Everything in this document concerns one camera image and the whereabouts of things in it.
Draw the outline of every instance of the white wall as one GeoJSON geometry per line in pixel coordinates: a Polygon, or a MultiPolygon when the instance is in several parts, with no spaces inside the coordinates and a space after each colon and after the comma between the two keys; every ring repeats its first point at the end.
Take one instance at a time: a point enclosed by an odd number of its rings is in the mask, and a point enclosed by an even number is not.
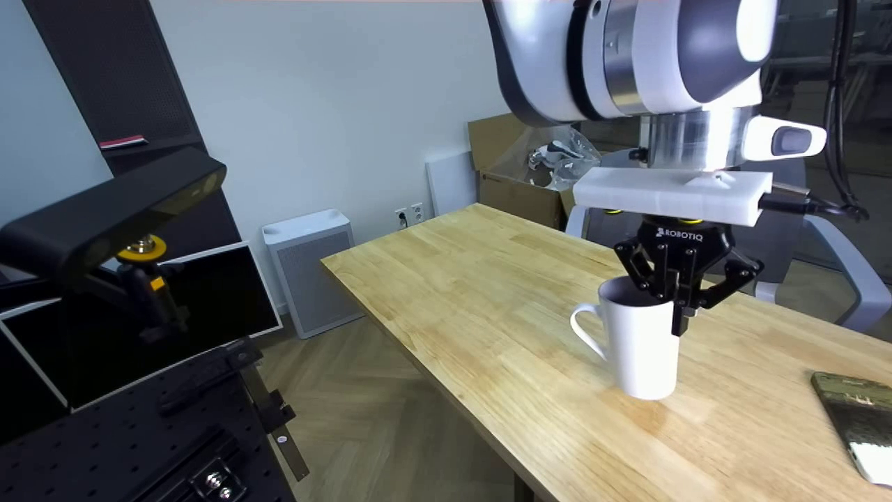
{"type": "Polygon", "coordinates": [[[112,179],[18,0],[0,0],[0,226],[112,179]]]}
{"type": "Polygon", "coordinates": [[[153,0],[226,199],[273,221],[342,210],[357,240],[427,200],[422,160],[505,111],[480,0],[153,0]]]}

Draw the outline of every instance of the wire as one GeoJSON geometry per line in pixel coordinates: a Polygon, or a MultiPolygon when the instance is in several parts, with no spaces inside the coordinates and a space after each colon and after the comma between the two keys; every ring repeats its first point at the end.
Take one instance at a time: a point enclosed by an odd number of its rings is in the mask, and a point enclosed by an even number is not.
{"type": "Polygon", "coordinates": [[[827,76],[827,94],[825,94],[825,130],[827,130],[825,165],[841,203],[820,200],[820,207],[827,214],[846,214],[853,221],[867,221],[870,212],[859,207],[856,190],[849,186],[846,169],[843,169],[841,93],[843,93],[843,70],[846,70],[856,14],[859,14],[859,0],[835,0],[829,76],[827,76]]]}

